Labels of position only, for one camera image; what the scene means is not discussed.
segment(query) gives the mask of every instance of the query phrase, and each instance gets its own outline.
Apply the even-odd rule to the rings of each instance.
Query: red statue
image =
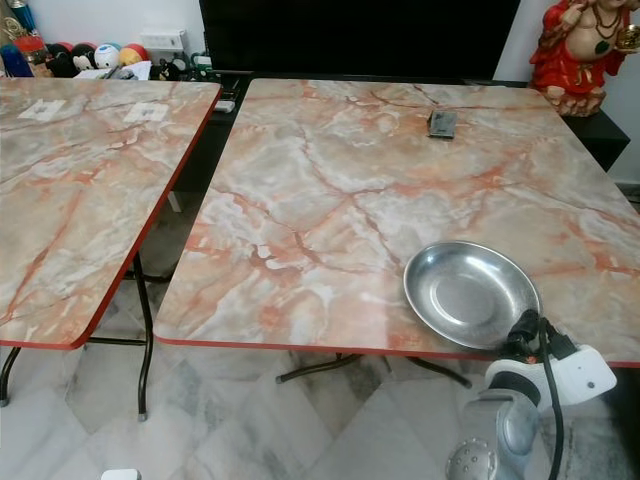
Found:
[[[634,49],[616,47],[639,0],[561,0],[547,10],[532,85],[560,115],[596,113],[606,96],[604,74],[617,75]]]

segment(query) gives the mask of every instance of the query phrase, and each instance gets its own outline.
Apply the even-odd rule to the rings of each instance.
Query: white floor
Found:
[[[148,273],[177,261],[196,210],[163,211],[143,248]],[[157,310],[165,287],[149,290]],[[137,302],[134,283],[124,282],[100,330],[140,335]],[[156,343],[149,419],[138,423],[142,352],[95,344],[23,350],[11,403],[0,411],[0,479],[94,480],[113,468],[136,468],[143,480],[444,478],[461,409],[481,387],[484,368],[447,363],[474,380],[472,391],[402,358],[380,357],[277,385],[276,375],[330,357]],[[617,419],[602,401],[566,413],[562,478],[633,478]],[[542,422],[528,479],[548,474],[550,420]]]

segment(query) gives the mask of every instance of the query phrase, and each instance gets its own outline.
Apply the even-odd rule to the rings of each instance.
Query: marble-pattern tabletop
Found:
[[[0,345],[86,341],[218,93],[0,80]]]
[[[458,115],[430,138],[434,109]],[[475,356],[403,292],[424,246],[507,255],[546,316],[640,366],[640,217],[528,89],[253,81],[155,324],[174,344]]]

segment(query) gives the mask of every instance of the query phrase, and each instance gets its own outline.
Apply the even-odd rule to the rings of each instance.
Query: steel plate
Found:
[[[404,271],[404,290],[418,316],[466,347],[492,350],[527,309],[542,313],[529,277],[504,255],[469,242],[431,245]]]

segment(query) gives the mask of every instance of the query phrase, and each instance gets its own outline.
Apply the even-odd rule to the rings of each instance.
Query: television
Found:
[[[220,72],[490,80],[520,0],[200,0]]]

